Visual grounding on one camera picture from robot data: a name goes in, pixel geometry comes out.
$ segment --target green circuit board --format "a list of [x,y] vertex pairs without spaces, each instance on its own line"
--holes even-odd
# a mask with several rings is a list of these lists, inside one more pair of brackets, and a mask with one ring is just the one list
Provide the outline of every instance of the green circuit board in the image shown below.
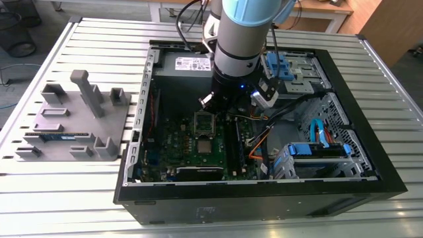
[[[205,114],[178,121],[166,119],[160,148],[140,154],[142,160],[150,161],[143,166],[146,181],[167,181],[168,175],[174,174],[179,167],[223,168],[225,180],[245,180],[255,175],[255,166],[246,166],[246,173],[239,176],[229,174],[223,121],[214,118],[211,126],[210,120]],[[197,128],[207,135],[207,131],[213,130],[213,136],[199,134]],[[253,125],[249,120],[239,120],[239,130],[242,140],[253,136]]]

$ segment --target robotic arm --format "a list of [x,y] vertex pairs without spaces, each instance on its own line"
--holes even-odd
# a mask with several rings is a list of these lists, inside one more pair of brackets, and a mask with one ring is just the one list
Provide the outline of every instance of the robotic arm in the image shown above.
[[275,78],[266,78],[261,55],[273,22],[286,21],[297,0],[214,0],[205,27],[205,45],[214,53],[211,93],[201,99],[211,113],[226,111],[239,97],[251,94],[261,108],[278,98]]

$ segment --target floor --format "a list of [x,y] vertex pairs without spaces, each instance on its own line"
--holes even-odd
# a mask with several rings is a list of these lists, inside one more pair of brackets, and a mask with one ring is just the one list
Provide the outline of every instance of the floor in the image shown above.
[[[11,58],[0,49],[0,67],[6,67],[16,63],[42,64],[48,52],[56,42],[56,39],[66,27],[68,19],[72,15],[80,15],[92,18],[107,18],[120,20],[150,21],[150,11],[147,3],[139,7],[96,5],[87,3],[63,3],[63,11],[56,12],[50,2],[38,1],[36,7],[43,19],[43,24],[30,29],[34,41],[38,45],[38,51],[34,55],[24,58]],[[168,16],[167,11],[162,11],[162,21],[175,22]],[[31,79],[36,73],[36,66],[19,66],[3,71],[3,78],[11,79],[11,86],[0,86],[0,108],[18,103]],[[411,54],[406,54],[397,65],[393,72],[399,78],[406,90],[411,94],[421,108],[423,108],[423,57],[414,58]],[[0,128],[3,127],[14,107],[0,109]]]
[[[106,18],[119,20],[151,21],[147,3],[144,6],[127,7],[115,5],[98,5],[87,3],[63,3],[63,11],[56,12],[50,2],[36,1],[36,8],[43,19],[43,24],[30,28],[30,33],[38,46],[38,51],[28,57],[12,58],[0,49],[0,68],[16,63],[43,64],[50,50],[59,38],[71,16],[79,15],[91,18]],[[191,23],[190,16],[194,11],[187,11],[183,21]],[[162,21],[175,22],[167,11],[162,11]],[[38,72],[35,66],[19,66],[3,70],[3,78],[11,79],[11,86],[4,88],[0,85],[0,108],[18,103],[34,75]],[[14,107],[0,109],[0,128],[3,127]]]

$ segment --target slotted aluminum worktable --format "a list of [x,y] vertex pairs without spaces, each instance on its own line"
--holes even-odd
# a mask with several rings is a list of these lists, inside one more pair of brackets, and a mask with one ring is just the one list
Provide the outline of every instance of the slotted aluminum worktable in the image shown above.
[[[193,29],[190,40],[202,37]],[[366,41],[351,35],[278,31],[282,47],[330,51],[409,192],[331,218],[140,226],[112,203],[120,160],[16,162],[22,136],[47,82],[76,90],[74,69],[102,91],[123,87],[138,101],[151,39],[179,40],[174,24],[84,18],[70,23],[0,132],[0,236],[82,237],[417,237],[423,234],[422,111]],[[132,126],[132,117],[127,126]],[[123,141],[130,140],[130,130]]]

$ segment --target trash bin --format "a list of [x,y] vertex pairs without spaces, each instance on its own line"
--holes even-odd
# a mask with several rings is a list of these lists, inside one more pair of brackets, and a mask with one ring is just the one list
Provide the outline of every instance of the trash bin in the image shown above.
[[0,47],[12,57],[32,54],[36,46],[27,28],[20,25],[22,17],[14,12],[0,12]]
[[22,16],[20,24],[24,27],[35,27],[42,24],[42,18],[32,0],[2,0],[8,12]]

